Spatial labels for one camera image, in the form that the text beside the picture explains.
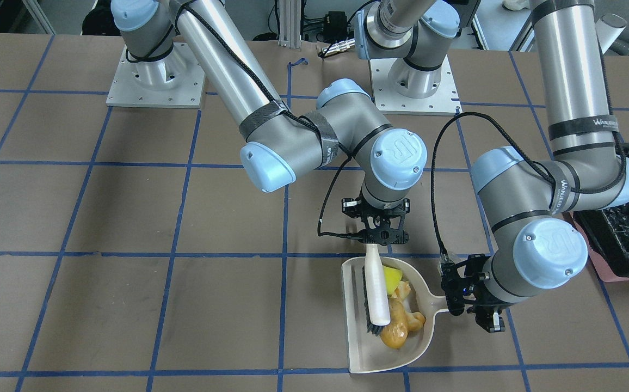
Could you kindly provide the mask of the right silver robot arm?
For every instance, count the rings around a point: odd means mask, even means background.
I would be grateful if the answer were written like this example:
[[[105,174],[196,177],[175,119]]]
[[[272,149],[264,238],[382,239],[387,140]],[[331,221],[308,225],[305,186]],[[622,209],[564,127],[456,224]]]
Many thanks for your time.
[[[220,1],[112,1],[111,13],[133,60],[163,60],[181,35],[217,89],[245,139],[240,161],[265,193],[283,188],[338,155],[365,172],[360,194],[342,200],[342,212],[359,218],[359,232],[338,238],[405,244],[402,225],[411,210],[410,188],[421,178],[427,147],[394,127],[351,79],[338,79],[317,99],[317,109],[294,115],[264,73]]]

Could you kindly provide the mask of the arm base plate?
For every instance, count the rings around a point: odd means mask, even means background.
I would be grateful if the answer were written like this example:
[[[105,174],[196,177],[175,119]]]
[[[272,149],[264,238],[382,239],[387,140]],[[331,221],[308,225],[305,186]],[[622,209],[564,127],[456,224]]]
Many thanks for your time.
[[[439,69],[412,69],[404,59],[369,61],[374,102],[384,114],[454,116],[461,102],[446,57]]]
[[[174,44],[165,59],[132,64],[121,53],[106,104],[112,107],[198,109],[205,72],[185,43]]]

